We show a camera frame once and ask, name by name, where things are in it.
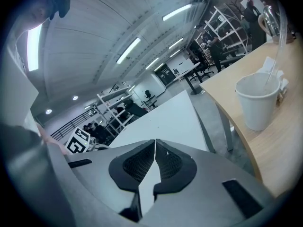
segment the white desk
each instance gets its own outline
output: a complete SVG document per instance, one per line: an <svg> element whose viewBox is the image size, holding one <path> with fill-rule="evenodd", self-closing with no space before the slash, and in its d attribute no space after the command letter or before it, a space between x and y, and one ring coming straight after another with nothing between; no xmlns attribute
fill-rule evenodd
<svg viewBox="0 0 303 227"><path fill-rule="evenodd" d="M199 118L187 91L129 124L109 147L150 139L169 140L208 151Z"/></svg>
<svg viewBox="0 0 303 227"><path fill-rule="evenodd" d="M199 81L202 83L202 78L200 77L196 67L200 65L200 62L196 63L191 69L188 69L186 72L183 72L179 76L177 76L174 81L179 80L181 77L184 77L184 79L189 84L190 88L193 90L192 95L198 94L202 91L200 87L194 88L194 86L191 84L190 80L188 79L188 73L190 73L192 70L195 72L196 76L198 77Z"/></svg>

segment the gray floor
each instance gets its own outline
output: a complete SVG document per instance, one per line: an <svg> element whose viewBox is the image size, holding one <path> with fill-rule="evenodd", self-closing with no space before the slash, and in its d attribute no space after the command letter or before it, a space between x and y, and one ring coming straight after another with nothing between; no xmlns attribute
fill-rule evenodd
<svg viewBox="0 0 303 227"><path fill-rule="evenodd" d="M214 74L211 74L211 76L217 73L217 69L215 67L212 67L211 71L214 72ZM191 82L194 87L198 87L200 84L198 80L192 80ZM188 92L190 99L211 138L214 149L216 150L216 154L229 159L246 172L254 175L250 159L236 131L232 132L233 150L227 151L225 134L223 131L218 109L213 100L207 95L207 93L202 93L194 96L190 95L192 92L191 88L185 80L182 80L182 82L176 82L170 85L166 91L158 97L158 102L156 105L159 106L165 103L167 100L171 99L183 90L186 90Z"/></svg>

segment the paper cup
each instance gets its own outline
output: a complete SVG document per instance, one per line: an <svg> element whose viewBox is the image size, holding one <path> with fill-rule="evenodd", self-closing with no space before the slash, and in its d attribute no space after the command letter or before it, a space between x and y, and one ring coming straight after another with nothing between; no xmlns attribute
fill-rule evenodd
<svg viewBox="0 0 303 227"><path fill-rule="evenodd" d="M271 121L280 88L276 77L268 79L268 73L254 73L241 78L236 84L244 120L247 127L254 131L264 130Z"/></svg>

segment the person's hand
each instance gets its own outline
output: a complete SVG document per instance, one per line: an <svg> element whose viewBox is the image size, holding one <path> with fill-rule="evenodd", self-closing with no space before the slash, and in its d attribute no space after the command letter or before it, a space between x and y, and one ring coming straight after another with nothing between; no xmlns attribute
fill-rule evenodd
<svg viewBox="0 0 303 227"><path fill-rule="evenodd" d="M45 143L53 143L53 144L57 145L58 147L60 147L60 150L61 150L61 152L62 152L64 155L70 155L70 154L71 154L71 153L65 148L65 146L64 146L63 144L59 143L59 142L56 141L53 137L49 136L49 135L46 133L45 129L43 129L43 127L42 127L40 124L38 124L38 123L36 122L36 125L37 125L37 128L38 128L38 130L39 130L39 132L40 132L40 134L41 134L41 137L42 137L42 139L44 140Z"/></svg>

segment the railing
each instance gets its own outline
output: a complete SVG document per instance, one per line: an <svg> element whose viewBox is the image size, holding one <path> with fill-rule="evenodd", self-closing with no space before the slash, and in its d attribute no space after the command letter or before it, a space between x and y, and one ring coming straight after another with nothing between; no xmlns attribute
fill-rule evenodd
<svg viewBox="0 0 303 227"><path fill-rule="evenodd" d="M92 108L92 109L86 111L85 113L79 115L77 118L74 118L73 120L69 121L67 124L62 126L51 136L55 140L61 140L65 135L67 135L69 132L74 130L78 125L82 124L84 121L91 118L95 114L97 114L97 112L94 108Z"/></svg>

